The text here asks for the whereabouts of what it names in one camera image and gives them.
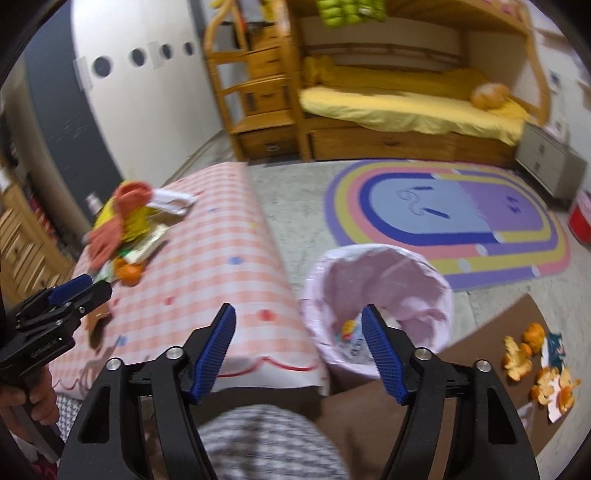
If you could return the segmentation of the person's left hand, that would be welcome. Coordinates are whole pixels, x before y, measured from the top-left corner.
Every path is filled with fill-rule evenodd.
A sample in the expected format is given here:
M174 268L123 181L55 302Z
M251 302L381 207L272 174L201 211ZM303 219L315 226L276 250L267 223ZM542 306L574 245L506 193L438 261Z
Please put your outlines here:
M32 405L32 419L41 425L55 424L59 419L57 396L52 387L52 376L47 366L40 371L40 377L28 393L8 385L1 385L1 417L9 429L16 432L19 421L12 412L13 407L22 406L29 400Z

